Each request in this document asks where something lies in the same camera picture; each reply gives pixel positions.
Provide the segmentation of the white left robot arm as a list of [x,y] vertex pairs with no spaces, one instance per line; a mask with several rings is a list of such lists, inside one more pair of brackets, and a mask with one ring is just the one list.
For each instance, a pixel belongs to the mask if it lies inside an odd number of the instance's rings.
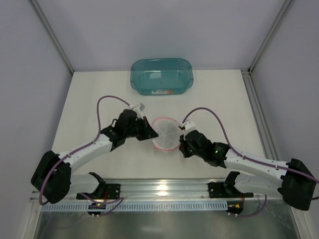
[[77,199],[106,198],[108,184],[97,173],[74,175],[74,172],[91,160],[122,146],[126,139],[139,141],[157,138],[145,116],[135,110],[123,110],[118,119],[100,130],[97,139],[69,152],[44,153],[32,178],[31,184],[51,204],[60,202],[65,196],[75,194]]

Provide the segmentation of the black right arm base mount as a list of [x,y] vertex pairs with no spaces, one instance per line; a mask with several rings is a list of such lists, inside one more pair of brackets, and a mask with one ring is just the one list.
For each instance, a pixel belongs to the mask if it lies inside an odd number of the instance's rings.
[[240,172],[231,171],[223,182],[210,182],[207,184],[210,198],[253,198],[253,193],[242,193],[235,188],[235,179]]

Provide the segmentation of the aluminium frame post left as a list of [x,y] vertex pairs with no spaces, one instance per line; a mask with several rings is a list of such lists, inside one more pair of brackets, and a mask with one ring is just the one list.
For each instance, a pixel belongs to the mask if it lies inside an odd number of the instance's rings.
[[61,60],[63,61],[64,65],[68,69],[71,75],[74,74],[74,68],[68,59],[60,41],[58,40],[51,24],[49,23],[42,7],[40,6],[37,0],[28,0],[29,4],[31,5],[32,9],[35,12],[35,15],[38,17],[42,27],[44,28],[45,32],[47,33],[51,43],[53,44],[54,48],[56,49],[57,53],[59,54]]

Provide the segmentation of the teal plastic bin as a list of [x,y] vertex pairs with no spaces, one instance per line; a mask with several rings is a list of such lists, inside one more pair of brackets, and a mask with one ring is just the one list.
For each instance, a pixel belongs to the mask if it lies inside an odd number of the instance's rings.
[[131,87],[144,96],[183,94],[193,82],[192,66],[182,58],[142,59],[131,66]]

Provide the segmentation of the aluminium frame post right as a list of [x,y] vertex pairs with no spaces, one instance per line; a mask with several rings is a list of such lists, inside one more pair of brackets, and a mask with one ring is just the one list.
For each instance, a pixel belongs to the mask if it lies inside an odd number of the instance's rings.
[[281,27],[283,21],[285,20],[287,14],[289,13],[291,7],[294,5],[294,0],[285,0],[283,1],[283,4],[279,8],[278,13],[276,14],[274,20],[271,23],[270,28],[268,29],[260,47],[258,48],[258,51],[253,58],[250,67],[248,68],[249,74],[252,74],[255,70],[257,64],[261,60],[262,56],[268,49],[270,43],[272,42],[273,38],[275,37],[276,33],[278,32],[279,28]]

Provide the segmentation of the aluminium frame post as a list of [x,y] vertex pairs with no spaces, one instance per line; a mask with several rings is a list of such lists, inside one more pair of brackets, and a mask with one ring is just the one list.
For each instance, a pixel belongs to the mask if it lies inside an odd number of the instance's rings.
[[275,37],[276,33],[278,32],[279,28],[281,27],[283,21],[285,20],[287,14],[289,13],[291,7],[294,5],[294,0],[285,0],[283,1],[283,4],[279,8],[278,13],[276,14],[274,20],[271,23],[270,28],[268,29],[260,47],[258,48],[258,51],[253,58],[250,67],[248,68],[249,74],[252,74],[255,70],[257,64],[261,60],[262,56],[268,49],[270,43],[272,42],[273,38]]
[[68,59],[60,41],[58,40],[51,24],[49,23],[42,7],[40,6],[37,0],[28,0],[29,4],[31,5],[32,9],[35,12],[35,15],[38,17],[42,27],[44,28],[45,32],[47,33],[51,43],[53,44],[54,48],[56,49],[57,53],[59,54],[61,60],[63,61],[64,65],[68,69],[71,75],[74,74],[74,68]]

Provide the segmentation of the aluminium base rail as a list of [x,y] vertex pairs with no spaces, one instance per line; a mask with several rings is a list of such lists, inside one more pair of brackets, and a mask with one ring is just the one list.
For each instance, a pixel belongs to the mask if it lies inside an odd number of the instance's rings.
[[[127,199],[210,199],[207,184],[223,182],[224,179],[104,179],[106,183],[121,184],[120,198]],[[31,199],[56,204],[66,200],[78,200],[80,192],[92,193],[98,182],[90,175],[74,176],[71,179],[48,180],[45,186],[39,181],[33,186]],[[262,194],[260,187],[245,193]],[[84,200],[92,200],[82,194]],[[94,200],[110,202],[112,200]]]

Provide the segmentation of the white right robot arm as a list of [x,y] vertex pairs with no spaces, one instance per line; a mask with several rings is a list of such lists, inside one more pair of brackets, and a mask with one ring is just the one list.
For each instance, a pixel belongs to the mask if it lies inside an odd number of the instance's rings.
[[298,159],[289,162],[253,158],[228,143],[211,142],[197,130],[183,133],[179,150],[183,157],[197,156],[213,167],[230,169],[224,182],[231,195],[257,193],[278,197],[289,206],[307,211],[314,200],[316,179]]

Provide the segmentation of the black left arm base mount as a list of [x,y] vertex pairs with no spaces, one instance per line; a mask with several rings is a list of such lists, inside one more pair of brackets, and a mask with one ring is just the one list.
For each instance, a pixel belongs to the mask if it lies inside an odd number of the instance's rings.
[[84,200],[85,197],[82,194],[92,200],[115,200],[120,198],[121,184],[106,183],[102,177],[94,172],[90,172],[88,175],[93,177],[98,182],[98,185],[92,193],[78,193],[76,199]]

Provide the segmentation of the white mesh laundry bag pink trim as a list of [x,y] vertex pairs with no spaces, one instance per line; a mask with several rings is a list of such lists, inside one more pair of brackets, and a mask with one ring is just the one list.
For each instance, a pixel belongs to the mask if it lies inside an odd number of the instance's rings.
[[181,129],[179,123],[169,117],[160,117],[153,121],[152,128],[159,135],[152,139],[155,149],[171,152],[180,146]]

